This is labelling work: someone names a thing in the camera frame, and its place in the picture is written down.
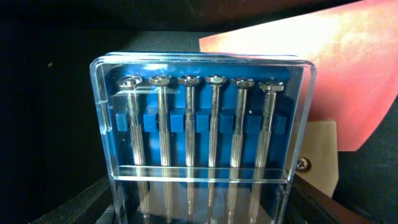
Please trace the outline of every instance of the transparent box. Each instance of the transparent box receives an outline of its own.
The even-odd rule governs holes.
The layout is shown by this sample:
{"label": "transparent box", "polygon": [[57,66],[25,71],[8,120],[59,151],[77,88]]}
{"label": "transparent box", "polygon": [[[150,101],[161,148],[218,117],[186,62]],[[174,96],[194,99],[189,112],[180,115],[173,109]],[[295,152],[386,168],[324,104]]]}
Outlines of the transparent box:
{"label": "transparent box", "polygon": [[118,223],[282,223],[310,62],[115,52],[90,73]]}

